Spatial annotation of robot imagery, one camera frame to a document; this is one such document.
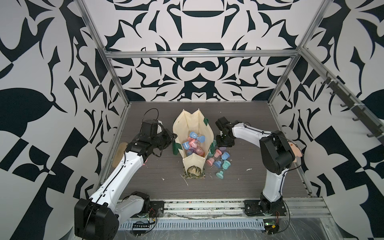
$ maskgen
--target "debris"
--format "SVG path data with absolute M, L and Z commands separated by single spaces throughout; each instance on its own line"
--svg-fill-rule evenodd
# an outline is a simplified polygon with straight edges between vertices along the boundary
M 180 176 L 181 176 L 181 174 L 180 174 Z M 183 177 L 183 176 L 181 176 L 181 177 Z M 185 180 L 185 178 L 183 178 L 183 179 L 184 179 L 185 183 L 187 184 L 187 187 L 189 187 L 187 181 Z

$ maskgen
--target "pink plastic cup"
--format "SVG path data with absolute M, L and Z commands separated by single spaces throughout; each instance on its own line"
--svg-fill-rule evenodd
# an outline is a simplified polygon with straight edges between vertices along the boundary
M 200 147 L 198 147 L 198 148 L 196 148 L 196 154 L 197 155 L 199 155 L 199 156 L 203 156 L 204 155 L 204 151 L 200 148 Z
M 214 157 L 219 157 L 221 154 L 223 154 L 223 153 L 220 150 L 216 149 Z
M 212 157 L 211 158 L 208 158 L 205 163 L 208 164 L 208 166 L 213 166 L 215 162 L 215 159 L 213 159 Z
M 192 141 L 189 142 L 189 145 L 193 148 L 197 148 L 197 143 L 196 143 L 196 139 L 193 139 Z

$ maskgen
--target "blue plastic cup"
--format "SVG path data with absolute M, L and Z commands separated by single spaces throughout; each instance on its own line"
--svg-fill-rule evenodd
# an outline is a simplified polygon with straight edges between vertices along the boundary
M 190 148 L 189 142 L 185 142 L 182 144 L 185 150 L 188 150 Z
M 197 140 L 198 140 L 199 142 L 205 142 L 205 136 L 204 136 L 204 135 L 201 135 L 201 136 L 197 137 Z
M 221 167 L 221 164 L 222 162 L 220 160 L 217 160 L 214 162 L 214 165 L 217 167 L 217 168 L 220 168 Z
M 227 152 L 224 152 L 224 153 L 221 155 L 221 159 L 223 159 L 223 160 L 227 160 L 229 157 L 230 157 L 230 155 L 229 155 L 229 153 L 227 153 Z
M 194 151 L 193 151 L 193 148 L 191 148 L 191 149 L 189 149 L 189 150 L 187 150 L 187 156 L 190 156 L 190 155 L 192 155 L 192 153 L 193 153 Z
M 197 133 L 195 133 L 195 132 L 191 132 L 191 133 L 189 134 L 189 136 L 190 136 L 191 138 L 196 139 L 198 135 L 197 135 Z

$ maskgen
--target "enclosure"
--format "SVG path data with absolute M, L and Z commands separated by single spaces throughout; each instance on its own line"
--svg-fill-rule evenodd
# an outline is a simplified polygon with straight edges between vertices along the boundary
M 280 130 L 305 162 L 284 183 L 290 225 L 269 236 L 275 217 L 244 215 L 265 185 L 260 148 L 237 139 L 223 179 L 208 165 L 185 179 L 169 147 L 120 197 L 165 202 L 138 238 L 384 238 L 383 19 L 382 0 L 2 1 L 2 239 L 76 239 L 75 204 L 151 108 L 168 129 L 200 109 L 215 136 L 223 116 Z M 115 239 L 136 239 L 135 221 Z

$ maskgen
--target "canvas bag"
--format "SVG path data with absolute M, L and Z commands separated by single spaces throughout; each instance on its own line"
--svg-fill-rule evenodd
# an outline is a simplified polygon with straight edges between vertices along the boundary
M 203 156 L 199 156 L 196 153 L 187 156 L 185 149 L 181 145 L 182 143 L 187 142 L 189 133 L 192 131 L 199 135 L 205 136 L 205 142 L 200 143 L 200 147 L 204 151 Z M 174 154 L 180 153 L 183 158 L 185 170 L 187 171 L 187 169 L 191 166 L 196 166 L 203 171 L 208 151 L 212 147 L 212 142 L 214 140 L 214 133 L 208 124 L 208 119 L 204 118 L 200 109 L 194 113 L 189 113 L 183 109 L 173 124 L 173 132 L 177 134 L 177 138 L 175 139 L 175 144 L 173 146 Z

